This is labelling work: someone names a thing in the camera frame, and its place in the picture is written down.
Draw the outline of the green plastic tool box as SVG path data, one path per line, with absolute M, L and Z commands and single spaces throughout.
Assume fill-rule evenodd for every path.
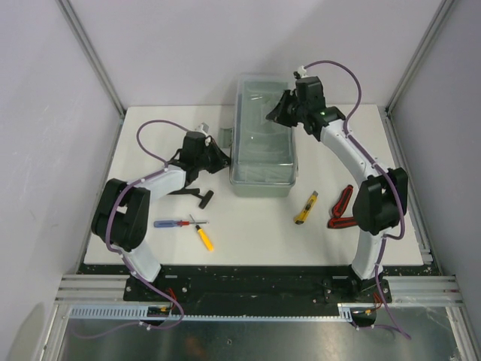
M 267 119 L 289 82 L 276 75 L 242 74 L 231 136 L 229 180 L 236 196 L 288 196 L 298 175 L 295 135 Z

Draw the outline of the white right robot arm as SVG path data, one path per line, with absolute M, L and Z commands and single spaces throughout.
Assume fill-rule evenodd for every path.
M 403 238 L 407 212 L 408 176 L 403 168 L 382 166 L 354 137 L 347 117 L 326 104 L 317 76 L 295 74 L 295 88 L 283 92 L 267 120 L 287 127 L 302 125 L 308 135 L 326 146 L 352 175 L 358 194 L 352 215 L 359 227 L 356 253 L 349 266 L 348 296 L 363 302 L 380 279 L 382 258 L 391 230 Z

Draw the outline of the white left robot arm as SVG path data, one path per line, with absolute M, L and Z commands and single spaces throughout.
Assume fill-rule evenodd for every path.
M 166 283 L 157 277 L 161 264 L 144 240 L 150 204 L 166 195 L 188 192 L 201 171 L 215 174 L 231 159 L 212 136 L 188 131 L 183 144 L 163 168 L 130 183 L 111 178 L 104 186 L 91 223 L 108 250 L 118 253 L 131 273 L 142 279 L 139 290 L 149 300 L 162 298 Z

